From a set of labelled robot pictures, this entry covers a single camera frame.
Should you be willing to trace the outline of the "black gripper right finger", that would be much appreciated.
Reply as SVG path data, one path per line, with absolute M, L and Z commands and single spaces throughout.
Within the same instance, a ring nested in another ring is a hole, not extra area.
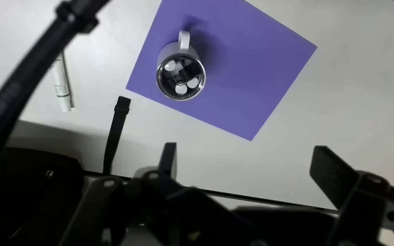
M 310 176 L 340 213 L 383 214 L 389 182 L 372 172 L 357 170 L 329 146 L 315 146 Z

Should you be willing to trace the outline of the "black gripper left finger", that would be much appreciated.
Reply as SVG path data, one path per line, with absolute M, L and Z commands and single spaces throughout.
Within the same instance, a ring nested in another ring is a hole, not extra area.
M 133 185 L 140 191 L 175 191 L 177 182 L 177 143 L 167 141 L 163 146 L 156 165 L 140 167 Z

